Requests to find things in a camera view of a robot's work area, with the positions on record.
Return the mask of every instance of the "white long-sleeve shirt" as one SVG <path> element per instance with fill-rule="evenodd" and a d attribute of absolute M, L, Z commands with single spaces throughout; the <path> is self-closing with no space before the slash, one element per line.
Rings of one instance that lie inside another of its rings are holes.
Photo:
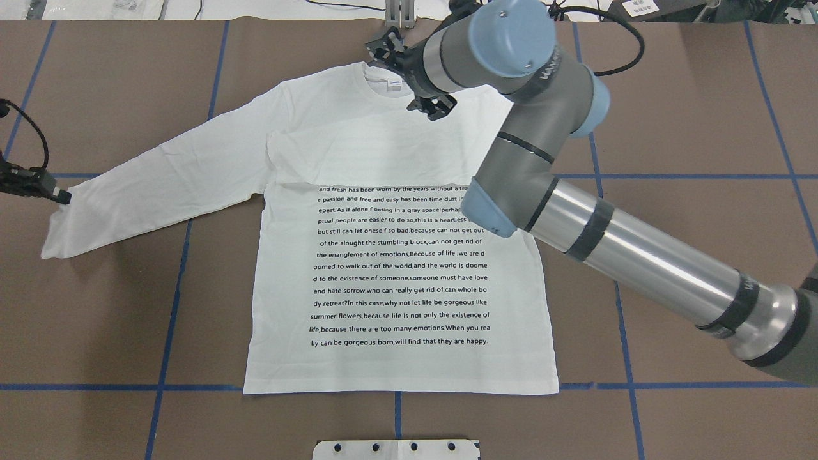
<path fill-rule="evenodd" d="M 412 361 L 415 355 L 405 354 L 409 349 L 299 348 L 299 340 L 307 336 L 304 309 L 313 298 L 294 286 L 313 278 L 312 259 L 302 268 L 299 264 L 315 250 L 294 227 L 303 222 L 294 219 L 311 219 L 310 212 L 319 212 L 311 206 L 318 205 L 320 196 L 332 194 L 326 191 L 331 186 L 468 184 L 510 103 L 491 88 L 466 90 L 456 97 L 458 105 L 448 117 L 429 122 L 421 113 L 406 110 L 411 90 L 399 77 L 363 63 L 285 81 L 249 104 L 69 189 L 72 201 L 52 216 L 42 257 L 73 257 L 264 194 L 245 393 L 556 392 L 542 267 L 528 235 L 485 238 L 499 245 L 494 249 L 497 257 L 515 257 L 514 270 L 524 273 L 508 286 L 492 284 L 498 299 L 525 304 L 514 304 L 504 321 L 509 329 L 532 328 L 537 339 L 495 340 L 492 345 L 498 346 L 489 357 L 469 349 L 457 355 L 467 363 L 455 366 L 452 374 L 446 366 L 418 362 L 432 373 L 419 374 L 410 366 L 411 376 L 391 365 L 375 366 L 375 375 L 363 370 L 385 360 Z M 315 233 L 315 219 L 309 223 Z M 493 276 L 500 278 L 501 262 L 496 265 L 499 272 Z M 502 305 L 492 307 L 497 311 Z M 452 359 L 439 354 L 429 358 Z M 350 363 L 343 371 L 326 365 L 339 359 Z"/>

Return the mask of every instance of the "white label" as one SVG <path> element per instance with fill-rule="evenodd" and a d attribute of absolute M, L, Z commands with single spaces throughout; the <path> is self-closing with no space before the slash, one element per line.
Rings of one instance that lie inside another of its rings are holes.
<path fill-rule="evenodd" d="M 656 6 L 654 0 L 631 0 L 630 2 L 622 2 L 622 6 L 625 7 L 625 11 L 631 17 L 648 15 L 659 11 L 659 7 Z"/>
<path fill-rule="evenodd" d="M 401 91 L 403 90 L 403 81 L 402 80 L 387 80 L 386 81 L 386 91 Z"/>

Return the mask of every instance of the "blue joint cap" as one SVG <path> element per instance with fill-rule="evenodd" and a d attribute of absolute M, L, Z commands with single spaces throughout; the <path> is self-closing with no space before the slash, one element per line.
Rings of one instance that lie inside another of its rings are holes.
<path fill-rule="evenodd" d="M 594 96 L 591 99 L 591 109 L 588 111 L 588 116 L 585 117 L 585 121 L 582 122 L 579 128 L 570 134 L 571 138 L 584 138 L 591 134 L 591 131 L 605 119 L 608 109 L 611 107 L 611 93 L 608 91 L 608 87 L 605 86 L 605 83 L 602 83 L 599 77 L 594 75 L 594 72 L 587 65 L 585 65 L 585 68 L 591 73 Z"/>
<path fill-rule="evenodd" d="M 476 178 L 471 179 L 469 190 L 463 196 L 461 211 L 468 220 L 499 237 L 508 238 L 517 229 L 517 226 L 480 187 Z"/>
<path fill-rule="evenodd" d="M 477 62 L 506 78 L 543 67 L 557 44 L 554 20 L 538 0 L 494 0 L 469 23 L 469 46 Z"/>

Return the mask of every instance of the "silver metal tube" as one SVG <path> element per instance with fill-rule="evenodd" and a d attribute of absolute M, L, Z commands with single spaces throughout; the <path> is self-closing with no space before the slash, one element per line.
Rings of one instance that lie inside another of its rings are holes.
<path fill-rule="evenodd" d="M 559 181 L 531 233 L 563 252 L 588 225 L 597 198 Z M 739 290 L 739 273 L 621 210 L 584 262 L 698 326 L 716 321 Z"/>

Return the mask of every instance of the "table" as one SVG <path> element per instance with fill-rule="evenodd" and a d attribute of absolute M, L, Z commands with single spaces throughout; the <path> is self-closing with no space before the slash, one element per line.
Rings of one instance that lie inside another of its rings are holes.
<path fill-rule="evenodd" d="M 2 21 L 0 97 L 34 117 L 68 187 L 284 79 L 365 60 L 381 25 Z M 799 284 L 818 251 L 818 29 L 637 27 L 644 60 L 605 78 L 608 119 L 555 171 L 762 282 Z M 613 24 L 558 35 L 596 70 L 636 52 Z M 25 123 L 0 121 L 0 139 L 12 162 L 42 160 Z M 296 459 L 318 440 L 449 437 L 487 460 L 815 458 L 818 390 L 545 246 L 558 395 L 243 396 L 262 207 L 41 260 L 56 205 L 0 196 L 0 458 Z"/>

